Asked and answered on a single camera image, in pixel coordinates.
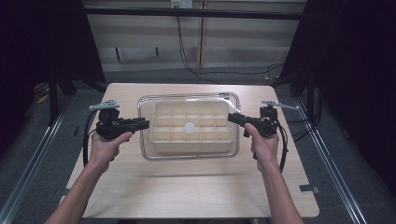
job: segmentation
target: human arm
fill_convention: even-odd
[[[257,155],[257,168],[262,173],[274,223],[303,223],[277,163],[279,137],[273,134],[268,138],[263,138],[249,123],[245,125],[245,128],[252,136],[250,150]]]
[[[46,224],[79,223],[93,189],[110,162],[119,154],[119,145],[128,141],[132,133],[123,133],[112,141],[104,140],[98,133],[92,135],[91,158],[58,208]]]

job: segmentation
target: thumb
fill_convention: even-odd
[[[133,134],[131,132],[123,133],[122,135],[115,138],[112,142],[116,145],[120,145],[120,144],[128,141],[132,137],[132,135]]]
[[[252,124],[246,123],[245,129],[251,135],[252,138],[258,139],[259,137],[261,137],[259,131],[257,131],[256,127],[254,127]]]

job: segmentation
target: aluminum rail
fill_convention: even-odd
[[[301,100],[301,98],[296,98],[295,103],[300,108],[300,114],[304,120],[308,120],[308,116],[306,115],[306,108]],[[323,160],[323,163],[329,172],[329,175],[332,179],[332,182],[335,185],[345,207],[348,211],[350,217],[352,218],[353,223],[356,224],[366,224],[367,221],[364,218],[363,212],[361,211],[359,204],[357,203],[355,197],[353,196],[352,192],[350,191],[347,183],[345,182],[344,178],[342,177],[340,171],[337,168],[334,160],[332,159],[332,154],[327,149],[323,139],[321,138],[318,130],[312,126],[309,121],[305,122],[306,128],[310,131],[312,140],[314,141],[318,153]]]
[[[58,129],[62,123],[64,118],[64,112],[67,107],[69,107],[71,103],[72,97],[67,99],[63,110],[61,111],[59,117],[53,122],[51,126],[49,126],[40,141],[40,144],[35,150],[35,154],[32,159],[29,161],[29,164],[25,168],[20,180],[18,181],[17,186],[12,190],[11,194],[8,196],[4,206],[0,211],[0,223],[1,224],[9,224],[12,219],[15,217],[15,214],[18,211],[18,208],[21,205],[21,202],[30,187],[30,184],[35,177],[35,173],[37,172],[41,162],[43,161],[47,150],[52,142],[53,137],[58,132]]]

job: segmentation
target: wall outlet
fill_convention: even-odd
[[[181,8],[181,0],[171,0],[171,8]]]
[[[181,8],[192,8],[192,0],[181,0]]]

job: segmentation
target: glass baking dish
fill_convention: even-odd
[[[240,113],[233,92],[143,96],[137,110],[150,122],[140,132],[146,160],[227,158],[238,153],[239,128],[227,120],[229,113]]]

